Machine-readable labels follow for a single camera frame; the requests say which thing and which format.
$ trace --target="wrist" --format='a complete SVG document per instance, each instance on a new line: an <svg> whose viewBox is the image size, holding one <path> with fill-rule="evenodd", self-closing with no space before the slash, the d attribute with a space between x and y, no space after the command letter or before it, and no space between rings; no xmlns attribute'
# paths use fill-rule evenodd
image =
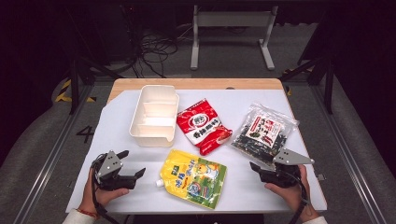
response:
<svg viewBox="0 0 396 224"><path fill-rule="evenodd" d="M312 204L308 204L303 212L300 214L300 220L302 222L310 221L312 219L315 219L319 217L318 212L315 210L314 206Z"/></svg>
<svg viewBox="0 0 396 224"><path fill-rule="evenodd" d="M84 204L84 203L82 203L82 204L79 205L77 210L81 210L81 211L84 211L86 213L95 214L95 215L99 216L98 213L96 212L96 208L95 208L95 206L93 204Z"/></svg>

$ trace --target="plastic container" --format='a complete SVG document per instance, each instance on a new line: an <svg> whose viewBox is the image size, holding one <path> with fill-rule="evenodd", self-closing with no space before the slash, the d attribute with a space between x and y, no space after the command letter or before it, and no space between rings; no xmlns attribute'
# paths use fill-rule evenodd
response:
<svg viewBox="0 0 396 224"><path fill-rule="evenodd" d="M178 101L174 86L142 88L130 128L130 135L139 146L171 147L174 144Z"/></svg>

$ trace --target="seaweed package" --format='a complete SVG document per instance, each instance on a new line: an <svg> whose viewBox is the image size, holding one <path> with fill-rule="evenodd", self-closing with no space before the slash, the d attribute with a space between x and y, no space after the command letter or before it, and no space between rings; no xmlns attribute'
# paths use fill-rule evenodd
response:
<svg viewBox="0 0 396 224"><path fill-rule="evenodd" d="M231 145L273 167L274 156L298 124L296 119L259 103L252 103Z"/></svg>

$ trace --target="red snack bag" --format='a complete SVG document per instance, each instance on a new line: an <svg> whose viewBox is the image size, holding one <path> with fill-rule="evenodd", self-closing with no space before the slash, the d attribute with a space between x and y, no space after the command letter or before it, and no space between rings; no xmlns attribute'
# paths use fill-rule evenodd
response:
<svg viewBox="0 0 396 224"><path fill-rule="evenodd" d="M218 114L204 99L177 114L177 125L205 156L223 144L233 131L225 128Z"/></svg>

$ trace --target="yellow pouch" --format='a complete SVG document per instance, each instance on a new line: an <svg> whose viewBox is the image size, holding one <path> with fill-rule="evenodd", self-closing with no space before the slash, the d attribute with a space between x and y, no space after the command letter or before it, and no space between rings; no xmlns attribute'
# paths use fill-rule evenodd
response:
<svg viewBox="0 0 396 224"><path fill-rule="evenodd" d="M172 149L157 186L184 200L214 209L218 203L227 167L193 154Z"/></svg>

